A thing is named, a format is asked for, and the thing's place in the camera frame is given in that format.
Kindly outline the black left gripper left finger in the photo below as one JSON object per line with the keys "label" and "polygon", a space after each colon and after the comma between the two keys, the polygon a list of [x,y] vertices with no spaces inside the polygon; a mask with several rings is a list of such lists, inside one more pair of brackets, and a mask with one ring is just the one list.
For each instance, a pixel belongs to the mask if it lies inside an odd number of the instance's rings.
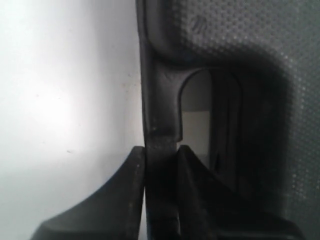
{"label": "black left gripper left finger", "polygon": [[145,149],[135,146],[91,196],[44,221],[33,240],[136,240],[145,186]]}

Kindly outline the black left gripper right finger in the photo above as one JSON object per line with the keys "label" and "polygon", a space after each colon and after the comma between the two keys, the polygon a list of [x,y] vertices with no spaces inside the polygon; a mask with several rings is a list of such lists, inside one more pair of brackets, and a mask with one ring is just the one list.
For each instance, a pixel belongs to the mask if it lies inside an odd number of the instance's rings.
{"label": "black left gripper right finger", "polygon": [[183,240],[303,240],[291,221],[259,210],[232,192],[191,148],[177,152],[177,205]]}

